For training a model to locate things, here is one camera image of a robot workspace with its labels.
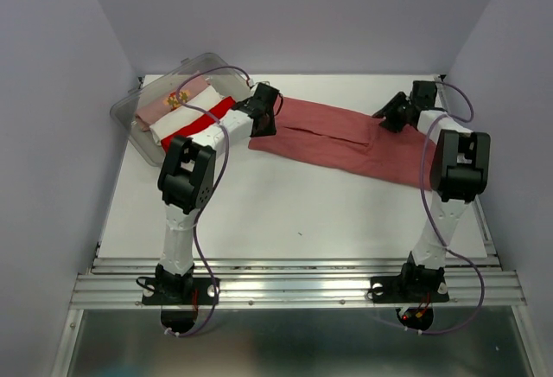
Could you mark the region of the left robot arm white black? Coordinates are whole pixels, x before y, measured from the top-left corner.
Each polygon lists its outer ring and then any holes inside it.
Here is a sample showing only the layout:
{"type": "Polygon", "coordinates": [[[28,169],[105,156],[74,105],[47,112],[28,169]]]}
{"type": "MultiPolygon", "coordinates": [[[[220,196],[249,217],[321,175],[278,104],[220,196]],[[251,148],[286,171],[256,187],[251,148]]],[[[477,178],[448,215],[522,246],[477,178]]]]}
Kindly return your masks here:
{"type": "Polygon", "coordinates": [[[265,83],[239,102],[188,103],[184,112],[196,118],[168,137],[157,187],[165,205],[166,227],[162,256],[153,278],[144,282],[143,303],[202,304],[211,300],[212,280],[194,278],[194,235],[198,217],[213,196],[229,160],[231,146],[252,137],[276,135],[276,115],[282,94],[265,83]]]}

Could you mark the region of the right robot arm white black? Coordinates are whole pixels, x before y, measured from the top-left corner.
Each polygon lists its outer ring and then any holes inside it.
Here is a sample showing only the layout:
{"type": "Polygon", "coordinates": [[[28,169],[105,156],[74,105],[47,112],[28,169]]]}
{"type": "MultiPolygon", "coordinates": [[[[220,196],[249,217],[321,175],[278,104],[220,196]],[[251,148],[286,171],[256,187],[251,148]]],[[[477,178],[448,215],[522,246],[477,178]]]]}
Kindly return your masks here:
{"type": "Polygon", "coordinates": [[[491,137],[466,127],[436,106],[439,82],[416,80],[411,92],[397,93],[375,113],[381,126],[400,132],[410,125],[425,136],[423,151],[433,153],[430,166],[419,167],[419,188],[427,220],[421,236],[397,276],[371,278],[368,297],[376,304],[449,300],[446,257],[460,218],[486,189],[491,137]]]}

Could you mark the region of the dusty red t shirt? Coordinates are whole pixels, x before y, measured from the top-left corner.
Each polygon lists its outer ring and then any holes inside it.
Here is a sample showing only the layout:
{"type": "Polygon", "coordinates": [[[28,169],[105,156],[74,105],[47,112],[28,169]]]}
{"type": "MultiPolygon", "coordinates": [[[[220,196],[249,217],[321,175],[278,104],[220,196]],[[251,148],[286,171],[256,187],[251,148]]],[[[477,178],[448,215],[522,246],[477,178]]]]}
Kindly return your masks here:
{"type": "Polygon", "coordinates": [[[248,147],[414,188],[424,158],[424,188],[429,190],[435,144],[424,147],[425,136],[412,127],[393,133],[379,123],[363,113],[286,98],[276,116],[276,135],[254,137],[248,147]]]}

